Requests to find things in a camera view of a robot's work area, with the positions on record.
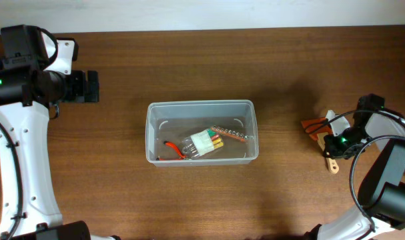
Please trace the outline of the orange scraper with wooden handle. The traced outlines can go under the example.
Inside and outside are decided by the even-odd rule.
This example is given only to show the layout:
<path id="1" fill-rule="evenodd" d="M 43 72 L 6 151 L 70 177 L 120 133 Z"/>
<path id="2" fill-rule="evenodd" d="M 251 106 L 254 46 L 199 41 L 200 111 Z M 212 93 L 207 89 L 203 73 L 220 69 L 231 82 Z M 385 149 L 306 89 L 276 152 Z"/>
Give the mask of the orange scraper with wooden handle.
<path id="1" fill-rule="evenodd" d="M 304 132 L 307 133 L 312 140 L 317 142 L 322 150 L 322 155 L 325 154 L 324 150 L 326 148 L 324 137 L 333 134 L 331 127 L 326 124 L 327 122 L 328 119 L 326 117 L 301 121 Z M 336 160 L 328 157 L 324 157 L 324 159 L 328 171 L 332 174 L 337 174 L 340 168 Z"/>

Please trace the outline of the orange socket rail with sockets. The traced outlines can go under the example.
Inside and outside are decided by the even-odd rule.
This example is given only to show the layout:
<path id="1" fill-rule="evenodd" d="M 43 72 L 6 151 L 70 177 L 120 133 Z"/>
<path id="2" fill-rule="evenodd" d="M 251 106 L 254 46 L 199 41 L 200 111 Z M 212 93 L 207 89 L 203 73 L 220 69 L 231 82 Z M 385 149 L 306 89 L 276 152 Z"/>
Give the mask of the orange socket rail with sockets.
<path id="1" fill-rule="evenodd" d="M 210 127 L 210 130 L 219 134 L 219 135 L 223 135 L 225 137 L 229 137 L 235 140 L 238 140 L 240 142 L 248 142 L 250 139 L 253 139 L 254 136 L 253 135 L 246 135 L 242 132 L 238 132 L 238 131 L 233 131 L 232 129 L 226 129 L 220 126 L 212 126 Z"/>

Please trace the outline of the red handled pliers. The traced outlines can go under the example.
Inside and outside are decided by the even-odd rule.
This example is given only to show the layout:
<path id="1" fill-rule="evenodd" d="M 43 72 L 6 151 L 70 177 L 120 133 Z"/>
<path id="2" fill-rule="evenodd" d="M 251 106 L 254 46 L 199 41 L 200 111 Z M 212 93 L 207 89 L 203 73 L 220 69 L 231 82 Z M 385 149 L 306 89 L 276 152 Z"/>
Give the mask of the red handled pliers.
<path id="1" fill-rule="evenodd" d="M 158 157 L 156 160 L 157 161 L 181 161 L 181 160 L 188 160 L 188 158 L 186 157 L 186 155 L 184 155 L 178 148 L 177 145 L 175 145 L 174 143 L 170 142 L 170 141 L 164 141 L 163 144 L 166 147 L 169 147 L 170 149 L 173 149 L 174 152 L 176 153 L 177 157 L 175 158 L 171 158 L 171 159 L 164 159 L 161 157 Z"/>

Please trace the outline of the clear plastic container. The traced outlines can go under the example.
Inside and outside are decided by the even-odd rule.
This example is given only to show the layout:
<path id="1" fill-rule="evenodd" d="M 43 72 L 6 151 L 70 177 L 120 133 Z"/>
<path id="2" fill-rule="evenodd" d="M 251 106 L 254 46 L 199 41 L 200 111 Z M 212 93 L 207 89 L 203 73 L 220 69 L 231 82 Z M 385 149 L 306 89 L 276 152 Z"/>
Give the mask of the clear plastic container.
<path id="1" fill-rule="evenodd" d="M 163 142 L 178 146 L 190 135 L 212 126 L 253 135 L 248 142 L 220 135 L 224 146 L 199 159 L 157 161 L 158 157 L 177 157 Z M 147 160 L 157 167 L 188 167 L 248 164 L 259 155 L 258 126 L 254 105 L 250 100 L 205 100 L 152 103 L 147 110 L 145 130 Z"/>

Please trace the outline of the clear case of coloured bits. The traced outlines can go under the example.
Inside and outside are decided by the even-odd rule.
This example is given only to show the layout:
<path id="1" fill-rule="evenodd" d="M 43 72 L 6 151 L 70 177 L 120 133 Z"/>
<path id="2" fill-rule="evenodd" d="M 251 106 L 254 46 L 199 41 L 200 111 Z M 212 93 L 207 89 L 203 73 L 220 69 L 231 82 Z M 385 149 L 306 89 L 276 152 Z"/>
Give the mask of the clear case of coloured bits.
<path id="1" fill-rule="evenodd" d="M 211 129 L 204 129 L 186 137 L 181 143 L 181 152 L 188 159 L 199 159 L 223 146 L 224 141 L 219 133 Z"/>

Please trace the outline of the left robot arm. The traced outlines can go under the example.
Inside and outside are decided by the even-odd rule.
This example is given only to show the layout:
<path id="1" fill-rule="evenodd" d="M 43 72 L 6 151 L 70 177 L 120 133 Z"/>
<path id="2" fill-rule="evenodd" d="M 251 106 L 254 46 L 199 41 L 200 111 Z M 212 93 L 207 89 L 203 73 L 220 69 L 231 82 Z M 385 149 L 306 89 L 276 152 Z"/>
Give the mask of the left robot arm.
<path id="1" fill-rule="evenodd" d="M 60 103 L 96 103 L 96 71 L 77 71 L 79 46 L 46 29 L 16 25 L 0 30 L 1 239 L 92 239 L 83 221 L 64 223 L 56 202 L 47 128 Z"/>

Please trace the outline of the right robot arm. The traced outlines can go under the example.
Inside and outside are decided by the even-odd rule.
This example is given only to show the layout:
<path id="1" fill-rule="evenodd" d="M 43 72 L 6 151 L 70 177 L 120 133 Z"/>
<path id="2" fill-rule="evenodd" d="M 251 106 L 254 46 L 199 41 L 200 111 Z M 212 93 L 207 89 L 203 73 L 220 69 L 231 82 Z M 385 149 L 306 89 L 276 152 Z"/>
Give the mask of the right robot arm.
<path id="1" fill-rule="evenodd" d="M 354 206 L 335 221 L 317 225 L 306 239 L 373 239 L 405 229 L 405 118 L 386 108 L 375 94 L 362 96 L 355 110 L 302 121 L 306 134 L 318 142 L 325 159 L 350 159 L 349 186 Z M 371 145 L 380 151 L 359 187 L 354 175 L 359 158 Z"/>

